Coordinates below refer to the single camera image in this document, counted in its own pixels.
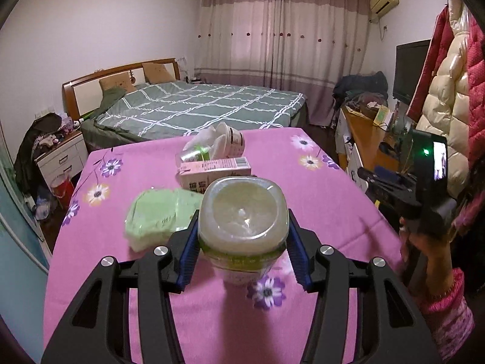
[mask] pink tablecloth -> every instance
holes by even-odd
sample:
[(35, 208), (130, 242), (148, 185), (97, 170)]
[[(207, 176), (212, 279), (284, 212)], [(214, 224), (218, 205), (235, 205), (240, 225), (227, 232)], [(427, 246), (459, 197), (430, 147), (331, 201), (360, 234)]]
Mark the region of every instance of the pink tablecloth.
[[(314, 230), (323, 244), (333, 245), (347, 257), (369, 261), (379, 255), (391, 266), (398, 265), (397, 235), (346, 173), (302, 130), (251, 130), (244, 132), (244, 138), (244, 155), (253, 173), (282, 188), (301, 227)], [(187, 141), (186, 137), (178, 137), (89, 155), (50, 265), (44, 345), (102, 257), (111, 255), (126, 261), (140, 256), (129, 249), (123, 237), (125, 215), (141, 191), (178, 186), (174, 155)], [(246, 286), (224, 288), (207, 260), (198, 260), (191, 285), (185, 293), (172, 295), (171, 299), (187, 364), (300, 361), (316, 295), (306, 294), (296, 283), (286, 253), (269, 277), (275, 286), (282, 286), (283, 293), (270, 308), (265, 302), (254, 301)], [(132, 292), (130, 300), (132, 359), (141, 362), (133, 293), (136, 292)], [(356, 301), (352, 293), (350, 303), (345, 362), (352, 360), (355, 344)]]

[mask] small box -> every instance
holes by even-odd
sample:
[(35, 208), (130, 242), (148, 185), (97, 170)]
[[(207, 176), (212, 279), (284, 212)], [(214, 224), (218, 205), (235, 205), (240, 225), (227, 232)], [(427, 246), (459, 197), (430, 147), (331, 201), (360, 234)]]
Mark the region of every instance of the small box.
[(223, 177), (248, 177), (251, 166), (246, 157), (206, 161), (190, 161), (180, 164), (180, 184), (186, 190), (203, 193), (215, 180)]

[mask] wooden headboard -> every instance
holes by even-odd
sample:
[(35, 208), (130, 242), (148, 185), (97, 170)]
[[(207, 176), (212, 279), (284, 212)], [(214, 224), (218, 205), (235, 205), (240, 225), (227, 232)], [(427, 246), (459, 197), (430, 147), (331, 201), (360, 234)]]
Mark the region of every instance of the wooden headboard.
[(101, 78), (119, 74), (120, 72), (130, 72), (130, 76), (134, 79), (133, 83), (135, 85), (145, 82), (145, 75), (142, 68), (143, 63), (165, 64), (168, 72), (174, 75), (175, 79), (180, 80), (179, 65), (174, 58), (150, 60), (148, 62), (122, 65), (121, 67), (114, 67), (108, 70), (99, 70), (93, 74), (82, 76), (62, 85), (62, 98), (67, 108), (67, 114), (72, 120), (79, 120), (81, 116), (99, 107), (103, 99), (103, 93), (99, 85)]

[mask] camera screen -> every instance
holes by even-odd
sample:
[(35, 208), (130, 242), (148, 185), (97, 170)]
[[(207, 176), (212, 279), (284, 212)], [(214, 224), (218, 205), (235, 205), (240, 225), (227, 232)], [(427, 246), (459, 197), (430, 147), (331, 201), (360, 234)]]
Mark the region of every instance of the camera screen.
[(446, 177), (446, 145), (443, 142), (434, 142), (434, 157), (435, 157), (435, 180), (440, 180)]

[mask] plastic jar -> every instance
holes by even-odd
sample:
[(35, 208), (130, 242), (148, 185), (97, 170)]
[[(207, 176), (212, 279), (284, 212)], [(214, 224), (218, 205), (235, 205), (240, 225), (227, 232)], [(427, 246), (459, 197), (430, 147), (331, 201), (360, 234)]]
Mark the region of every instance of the plastic jar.
[(207, 188), (199, 212), (200, 247), (224, 281), (266, 274), (286, 249), (289, 217), (282, 190), (259, 177), (224, 177)]

